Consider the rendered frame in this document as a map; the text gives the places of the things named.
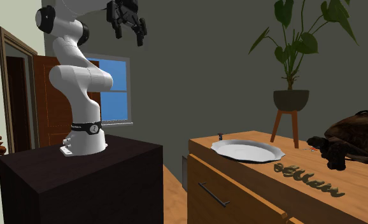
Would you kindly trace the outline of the olive word-shaped decoration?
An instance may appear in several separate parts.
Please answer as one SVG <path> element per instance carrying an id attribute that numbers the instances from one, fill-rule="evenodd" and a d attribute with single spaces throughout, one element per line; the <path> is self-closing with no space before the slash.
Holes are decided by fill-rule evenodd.
<path id="1" fill-rule="evenodd" d="M 293 178 L 295 181 L 301 181 L 311 188 L 329 193 L 331 197 L 342 197 L 345 195 L 344 192 L 339 191 L 338 187 L 333 187 L 331 183 L 326 183 L 319 179 L 311 179 L 315 174 L 306 173 L 305 169 L 301 169 L 297 165 L 284 166 L 282 163 L 277 163 L 274 164 L 274 172 L 281 172 L 286 178 Z"/>

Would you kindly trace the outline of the white scalloped plate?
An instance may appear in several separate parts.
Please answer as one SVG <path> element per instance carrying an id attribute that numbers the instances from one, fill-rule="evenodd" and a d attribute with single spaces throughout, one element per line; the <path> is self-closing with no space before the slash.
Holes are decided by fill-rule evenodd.
<path id="1" fill-rule="evenodd" d="M 242 139 L 221 140 L 213 143 L 211 149 L 221 156 L 250 162 L 278 161 L 285 156 L 275 146 Z"/>

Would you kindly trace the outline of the wooden chest of drawers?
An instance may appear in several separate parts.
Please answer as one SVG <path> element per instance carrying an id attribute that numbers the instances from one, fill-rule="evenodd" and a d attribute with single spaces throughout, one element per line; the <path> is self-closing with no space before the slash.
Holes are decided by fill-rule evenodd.
<path id="1" fill-rule="evenodd" d="M 340 196 L 285 177 L 271 162 L 222 157 L 211 148 L 218 136 L 200 137 L 188 142 L 188 224 L 368 224 L 368 164 L 349 160 L 336 171 L 304 141 L 257 131 L 227 138 L 279 148 L 284 166 L 298 166 L 310 179 L 338 188 Z"/>

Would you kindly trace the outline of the potted plant on wooden stand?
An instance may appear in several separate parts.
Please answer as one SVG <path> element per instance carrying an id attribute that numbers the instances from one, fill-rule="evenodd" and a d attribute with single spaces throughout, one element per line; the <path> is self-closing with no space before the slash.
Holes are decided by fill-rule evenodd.
<path id="1" fill-rule="evenodd" d="M 350 15 L 341 0 L 324 1 L 321 4 L 321 11 L 322 15 L 318 18 L 323 18 L 326 24 L 339 23 L 352 39 L 356 39 L 348 22 Z M 274 56 L 278 62 L 283 64 L 285 75 L 282 78 L 287 82 L 288 87 L 286 90 L 275 90 L 273 92 L 274 105 L 278 111 L 271 134 L 271 141 L 275 139 L 281 116 L 289 114 L 292 117 L 294 146 L 296 148 L 299 147 L 297 114 L 306 106 L 309 99 L 309 91 L 294 90 L 293 85 L 299 77 L 297 73 L 304 56 L 318 53 L 318 42 L 314 33 L 319 30 L 319 28 L 314 26 L 311 26 L 308 31 L 301 27 L 301 31 L 293 32 L 291 41 L 287 40 L 286 35 L 284 35 L 285 44 L 283 46 L 276 45 Z"/>

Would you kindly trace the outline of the dark robot stand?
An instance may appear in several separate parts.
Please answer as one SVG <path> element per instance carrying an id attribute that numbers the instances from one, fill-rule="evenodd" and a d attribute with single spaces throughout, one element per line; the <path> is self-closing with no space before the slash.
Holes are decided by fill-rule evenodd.
<path id="1" fill-rule="evenodd" d="M 106 142 L 93 155 L 54 145 L 1 156 L 4 224 L 163 224 L 163 147 Z"/>

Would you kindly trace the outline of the window with white frame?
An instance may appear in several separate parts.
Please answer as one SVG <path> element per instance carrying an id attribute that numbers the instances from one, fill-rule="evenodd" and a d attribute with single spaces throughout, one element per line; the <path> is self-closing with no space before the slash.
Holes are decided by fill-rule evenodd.
<path id="1" fill-rule="evenodd" d="M 104 127 L 132 125 L 131 69 L 130 59 L 110 55 L 85 54 L 91 61 L 97 61 L 99 68 L 113 78 L 108 91 L 101 92 L 101 120 Z"/>

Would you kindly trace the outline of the brown wooden door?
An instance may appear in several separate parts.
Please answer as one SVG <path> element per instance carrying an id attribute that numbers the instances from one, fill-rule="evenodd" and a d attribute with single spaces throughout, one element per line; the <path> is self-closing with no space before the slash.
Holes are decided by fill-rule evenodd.
<path id="1" fill-rule="evenodd" d="M 71 131 L 73 119 L 69 101 L 64 94 L 53 87 L 49 80 L 51 68 L 58 66 L 59 61 L 55 57 L 38 55 L 30 46 L 0 26 L 0 65 L 8 151 L 15 153 L 6 62 L 7 44 L 22 52 L 29 59 L 30 87 L 33 94 L 31 99 L 34 101 L 32 110 L 35 112 L 33 119 L 36 133 L 34 147 L 61 145 L 63 139 Z"/>

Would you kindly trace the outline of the dark brown turtle figure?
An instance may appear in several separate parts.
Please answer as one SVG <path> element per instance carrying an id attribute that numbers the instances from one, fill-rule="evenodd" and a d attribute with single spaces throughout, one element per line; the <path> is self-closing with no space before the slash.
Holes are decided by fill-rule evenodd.
<path id="1" fill-rule="evenodd" d="M 347 157 L 368 164 L 368 110 L 333 124 L 323 137 L 313 136 L 307 143 L 320 150 L 329 169 L 345 170 Z"/>

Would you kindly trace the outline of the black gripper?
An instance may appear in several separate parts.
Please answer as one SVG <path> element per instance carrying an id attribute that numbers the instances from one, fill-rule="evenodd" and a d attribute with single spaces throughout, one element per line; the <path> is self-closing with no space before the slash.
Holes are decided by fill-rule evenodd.
<path id="1" fill-rule="evenodd" d="M 122 37 L 121 24 L 125 24 L 136 33 L 137 45 L 143 46 L 147 29 L 145 19 L 138 19 L 138 0 L 111 0 L 107 3 L 106 20 L 111 23 L 117 39 Z"/>

